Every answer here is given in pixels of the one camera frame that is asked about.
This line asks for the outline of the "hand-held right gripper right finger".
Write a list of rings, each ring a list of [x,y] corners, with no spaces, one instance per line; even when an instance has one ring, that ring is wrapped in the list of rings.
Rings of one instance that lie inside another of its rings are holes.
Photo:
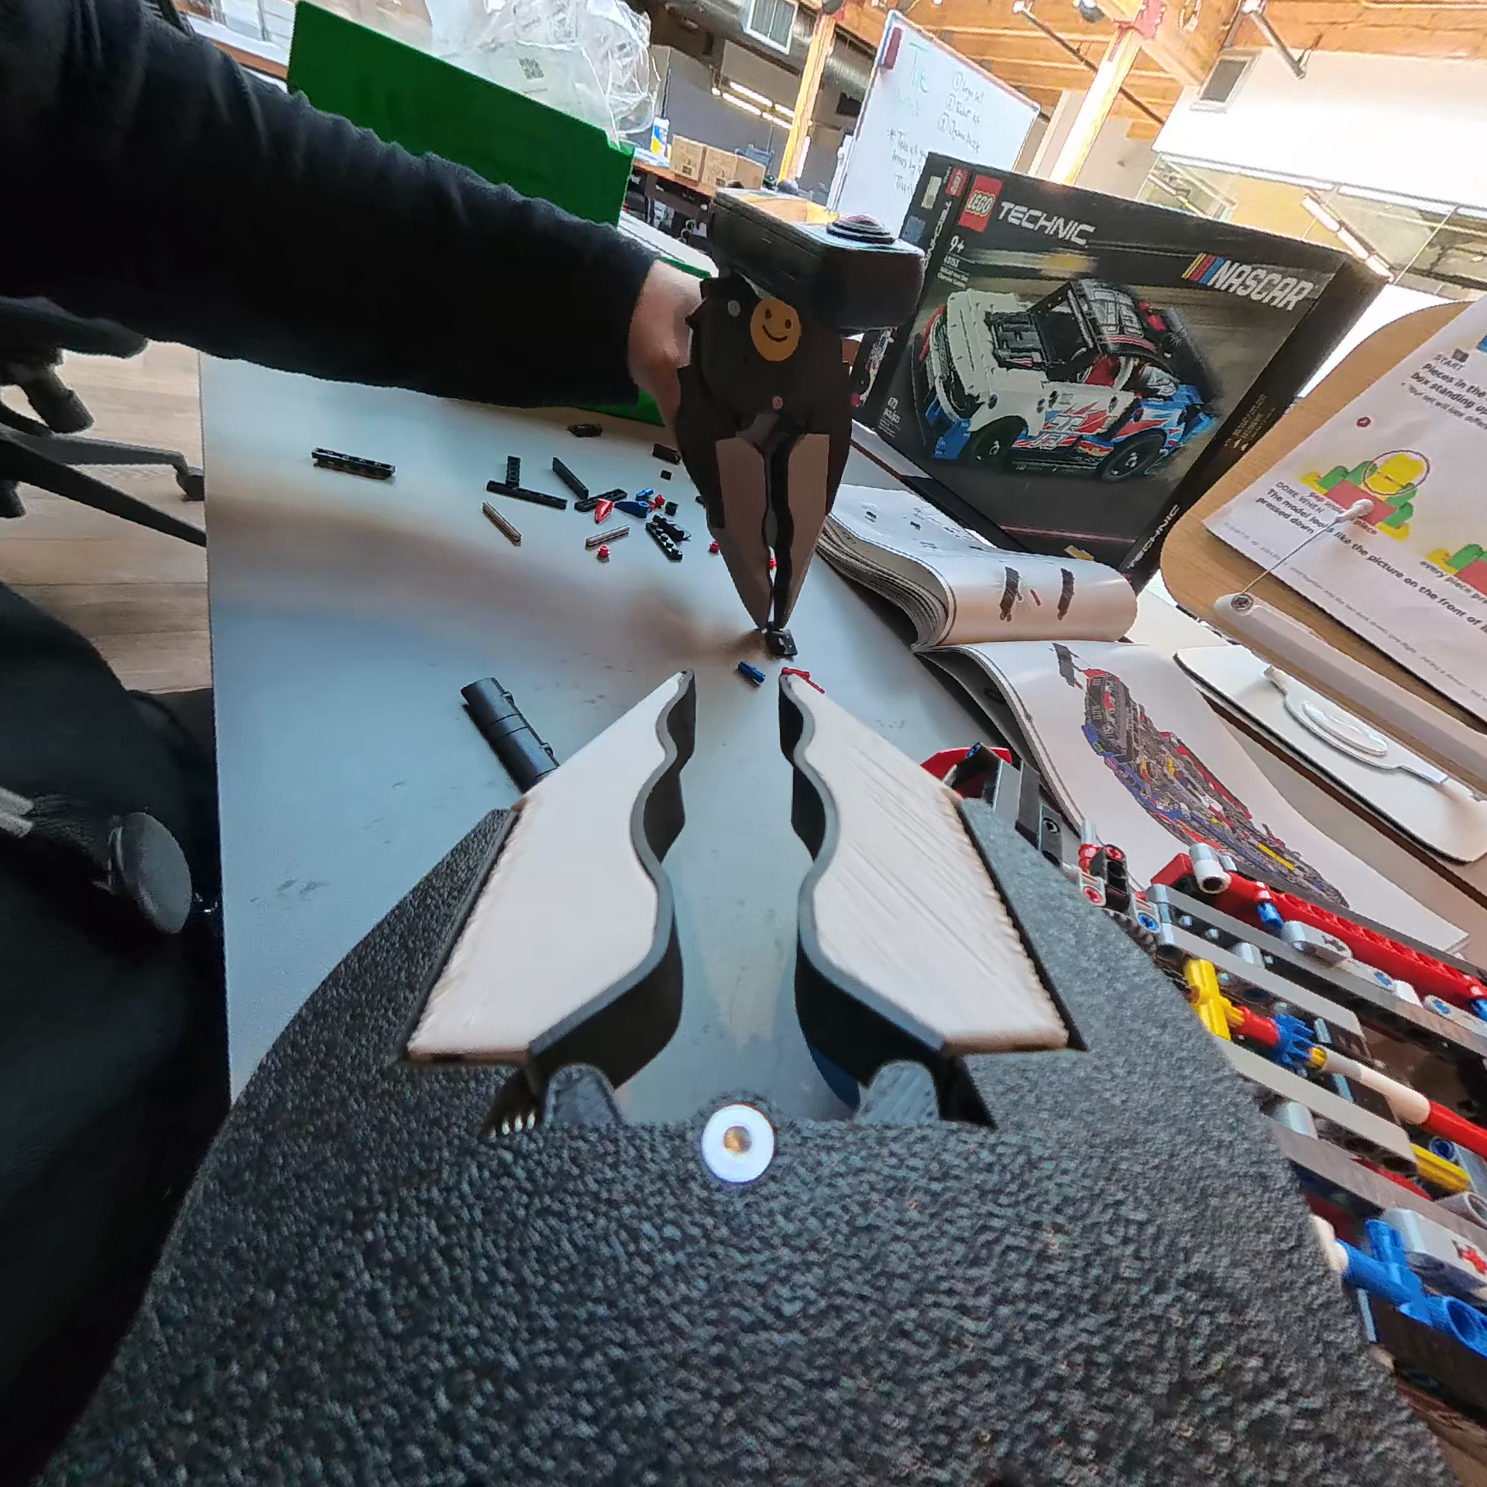
[[[893,1062],[1060,1053],[1069,1026],[962,801],[803,677],[777,685],[796,899],[794,1008],[807,1044],[867,1086]]]

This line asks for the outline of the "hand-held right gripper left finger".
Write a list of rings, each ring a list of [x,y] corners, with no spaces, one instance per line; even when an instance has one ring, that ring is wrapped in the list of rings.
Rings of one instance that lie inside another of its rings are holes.
[[[695,676],[679,670],[527,789],[458,909],[405,1056],[506,1065],[532,1090],[568,1065],[619,1086],[681,1016],[676,895]]]

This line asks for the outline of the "pile of small toy bricks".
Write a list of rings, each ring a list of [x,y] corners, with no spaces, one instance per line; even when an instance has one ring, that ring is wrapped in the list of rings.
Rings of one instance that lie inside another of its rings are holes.
[[[686,499],[699,504],[700,495],[683,479],[677,447],[656,438],[649,446],[644,472],[615,474],[603,472],[596,461],[607,435],[603,423],[580,417],[568,421],[564,431],[569,446],[550,458],[550,472],[566,486],[569,509],[589,518],[591,534],[615,525],[642,531],[665,561],[677,564],[693,543],[688,518],[700,515],[699,508],[683,504]],[[607,561],[615,545],[591,554]]]

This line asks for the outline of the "instruction booklet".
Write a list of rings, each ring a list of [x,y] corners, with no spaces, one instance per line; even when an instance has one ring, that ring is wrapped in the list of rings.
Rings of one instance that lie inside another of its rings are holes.
[[[916,495],[865,486],[839,488],[819,554],[897,605],[977,704],[1005,704],[1058,808],[1122,849],[1138,885],[1205,842],[1247,877],[1469,945],[1437,901],[1293,808],[1170,654],[1125,640],[1138,600],[1116,571],[993,548]]]

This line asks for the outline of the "long black toy connector assembly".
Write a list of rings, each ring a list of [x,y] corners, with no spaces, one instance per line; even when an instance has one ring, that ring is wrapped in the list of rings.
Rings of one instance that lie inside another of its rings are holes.
[[[529,791],[561,766],[552,745],[541,739],[511,692],[497,677],[460,688],[463,708],[486,739],[518,793]]]

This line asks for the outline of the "partly built toy car model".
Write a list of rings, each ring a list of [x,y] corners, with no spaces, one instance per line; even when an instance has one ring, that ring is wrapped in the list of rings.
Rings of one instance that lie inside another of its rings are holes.
[[[1166,975],[1255,1099],[1366,1338],[1444,1433],[1483,1435],[1483,971],[1322,909],[1189,842],[1138,886],[1005,748],[922,768],[982,800]]]

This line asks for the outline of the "person's left hand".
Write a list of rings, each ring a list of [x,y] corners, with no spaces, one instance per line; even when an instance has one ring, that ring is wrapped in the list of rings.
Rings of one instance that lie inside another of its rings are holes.
[[[626,332],[626,369],[651,396],[669,430],[679,407],[679,371],[690,364],[690,318],[700,306],[700,279],[654,260],[644,276]]]

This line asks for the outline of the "black toy car set box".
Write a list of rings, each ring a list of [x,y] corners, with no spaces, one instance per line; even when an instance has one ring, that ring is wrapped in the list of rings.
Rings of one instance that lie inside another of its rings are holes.
[[[1380,286],[1340,249],[947,153],[899,235],[922,292],[863,339],[858,424],[966,527],[1134,587]]]

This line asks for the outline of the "clear plastic bags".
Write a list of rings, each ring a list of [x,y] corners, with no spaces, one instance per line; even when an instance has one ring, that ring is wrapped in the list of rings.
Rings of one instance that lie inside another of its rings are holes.
[[[426,1],[433,53],[513,93],[603,129],[649,129],[649,17],[626,1]]]

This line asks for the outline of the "green plastic bin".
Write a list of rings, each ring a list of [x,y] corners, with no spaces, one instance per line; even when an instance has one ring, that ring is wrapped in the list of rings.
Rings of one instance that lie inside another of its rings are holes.
[[[630,155],[598,125],[299,3],[290,92],[327,127],[323,219],[297,267],[330,269],[350,369],[483,403],[621,405],[626,332],[656,256],[617,226]]]

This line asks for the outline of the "wooden document stand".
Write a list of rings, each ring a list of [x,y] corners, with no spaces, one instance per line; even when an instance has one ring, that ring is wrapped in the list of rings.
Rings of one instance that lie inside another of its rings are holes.
[[[1348,354],[1340,357],[1324,377],[1317,378],[1304,396],[1293,400],[1272,428],[1240,456],[1239,463],[1226,470],[1175,522],[1164,538],[1159,569],[1173,601],[1184,612],[1219,628],[1221,623],[1214,617],[1217,598],[1240,589],[1260,571],[1258,564],[1212,536],[1205,518],[1263,474],[1320,423],[1334,415],[1348,400],[1384,377],[1405,354],[1424,343],[1467,307],[1469,302],[1432,302],[1373,329]],[[1308,626],[1320,640],[1345,653],[1355,663],[1366,665],[1380,677],[1419,697],[1423,704],[1439,708],[1446,716],[1465,727],[1479,727],[1474,715],[1455,706],[1398,662],[1386,658],[1377,646],[1352,633],[1283,582],[1263,578],[1256,585],[1256,594],[1299,624]]]

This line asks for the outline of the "round grey knob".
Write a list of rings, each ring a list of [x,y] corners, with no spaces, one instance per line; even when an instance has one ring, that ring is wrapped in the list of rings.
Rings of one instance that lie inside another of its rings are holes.
[[[175,936],[194,906],[187,858],[173,833],[146,810],[115,817],[107,835],[107,883],[162,936]]]

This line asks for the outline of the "person's lap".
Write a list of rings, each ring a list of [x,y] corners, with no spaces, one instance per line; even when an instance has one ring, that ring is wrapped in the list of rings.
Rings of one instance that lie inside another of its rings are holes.
[[[130,692],[3,587],[3,789],[79,824],[146,812],[191,870],[162,934],[99,867],[3,831],[3,1483],[83,1409],[228,1104],[210,690]]]

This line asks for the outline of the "printed instruction sheet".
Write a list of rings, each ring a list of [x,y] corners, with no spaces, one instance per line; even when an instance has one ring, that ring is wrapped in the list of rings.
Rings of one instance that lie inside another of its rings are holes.
[[[1469,302],[1203,523],[1483,718],[1483,300]]]

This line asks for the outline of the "black office chair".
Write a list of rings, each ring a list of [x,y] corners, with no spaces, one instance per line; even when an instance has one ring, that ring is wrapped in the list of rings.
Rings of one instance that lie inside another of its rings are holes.
[[[26,415],[1,407],[3,518],[24,515],[19,488],[30,485],[187,545],[207,545],[207,534],[196,523],[164,513],[81,470],[168,467],[184,499],[203,500],[205,476],[180,451],[84,437],[84,430],[93,423],[92,414],[58,377],[58,366],[68,350],[130,359],[145,346],[146,339],[123,325],[70,315],[45,299],[1,300],[1,385],[19,387],[31,408],[31,415]]]

